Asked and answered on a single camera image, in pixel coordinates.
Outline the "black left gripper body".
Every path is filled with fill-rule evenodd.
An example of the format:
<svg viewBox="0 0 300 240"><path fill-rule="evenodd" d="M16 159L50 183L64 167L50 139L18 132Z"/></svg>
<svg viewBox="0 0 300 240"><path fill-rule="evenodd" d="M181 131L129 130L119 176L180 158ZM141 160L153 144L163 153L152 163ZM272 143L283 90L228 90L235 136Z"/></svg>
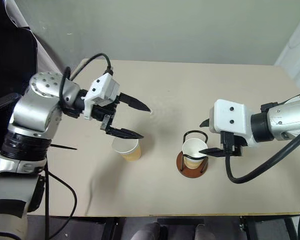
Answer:
<svg viewBox="0 0 300 240"><path fill-rule="evenodd" d="M121 129L112 127L112 122L116 114L116 108L119 103L120 97L117 96L114 102L106 106L93 105L92 107L91 117L101 122L100 129L105 131L105 133L108 135L123 135Z"/></svg>

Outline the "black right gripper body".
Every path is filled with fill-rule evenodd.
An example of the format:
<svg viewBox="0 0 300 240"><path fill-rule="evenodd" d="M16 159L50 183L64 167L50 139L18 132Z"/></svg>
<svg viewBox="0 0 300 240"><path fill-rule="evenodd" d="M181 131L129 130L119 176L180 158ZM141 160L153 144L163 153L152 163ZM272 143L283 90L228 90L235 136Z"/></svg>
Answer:
<svg viewBox="0 0 300 240"><path fill-rule="evenodd" d="M234 134L226 134L224 136L224 152L226 156L242 156L242 148L247 147L248 144L242 136Z"/></svg>

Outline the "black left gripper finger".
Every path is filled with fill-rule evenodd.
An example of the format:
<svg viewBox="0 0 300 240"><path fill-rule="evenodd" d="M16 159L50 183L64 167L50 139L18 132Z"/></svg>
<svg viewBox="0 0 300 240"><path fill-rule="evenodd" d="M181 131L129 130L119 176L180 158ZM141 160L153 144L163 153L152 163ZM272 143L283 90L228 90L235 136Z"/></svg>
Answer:
<svg viewBox="0 0 300 240"><path fill-rule="evenodd" d="M144 137L143 135L140 135L137 132L125 128L117 129L117 128L109 127L106 129L106 133L108 135L121 138L121 139L142 139Z"/></svg>
<svg viewBox="0 0 300 240"><path fill-rule="evenodd" d="M136 109L136 110L145 111L145 112L151 111L151 109L146 104L141 102L140 100L138 100L132 96L129 96L125 93L122 93L122 92L119 95L119 101L127 104L129 107Z"/></svg>

